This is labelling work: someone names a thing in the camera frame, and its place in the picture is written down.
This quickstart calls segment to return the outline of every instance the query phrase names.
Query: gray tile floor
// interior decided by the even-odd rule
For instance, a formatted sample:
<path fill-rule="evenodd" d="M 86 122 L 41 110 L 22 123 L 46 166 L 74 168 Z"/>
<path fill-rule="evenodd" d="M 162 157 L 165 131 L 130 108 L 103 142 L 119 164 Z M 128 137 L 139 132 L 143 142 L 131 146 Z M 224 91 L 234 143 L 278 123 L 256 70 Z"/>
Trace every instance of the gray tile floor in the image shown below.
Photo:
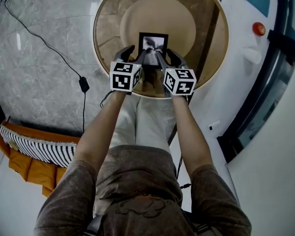
<path fill-rule="evenodd" d="M 109 79 L 92 50 L 92 27 L 100 0 L 9 0 L 28 28 L 60 51 L 88 79 L 86 126 L 100 111 Z M 82 132 L 84 95 L 78 76 L 40 39 L 0 9 L 0 104 L 14 119 Z M 159 100 L 169 137 L 175 118 L 170 100 Z"/>

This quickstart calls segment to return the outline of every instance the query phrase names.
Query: leg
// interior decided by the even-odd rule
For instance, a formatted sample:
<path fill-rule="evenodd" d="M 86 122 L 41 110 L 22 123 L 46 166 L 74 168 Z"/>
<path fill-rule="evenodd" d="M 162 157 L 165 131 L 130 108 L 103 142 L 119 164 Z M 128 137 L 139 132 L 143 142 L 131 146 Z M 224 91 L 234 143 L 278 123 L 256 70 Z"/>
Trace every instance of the leg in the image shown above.
<path fill-rule="evenodd" d="M 109 148 L 119 145 L 135 145 L 136 109 L 140 97 L 127 95 L 118 115 Z"/>
<path fill-rule="evenodd" d="M 161 148 L 170 153 L 165 126 L 158 100 L 141 97 L 137 109 L 136 145 Z"/>

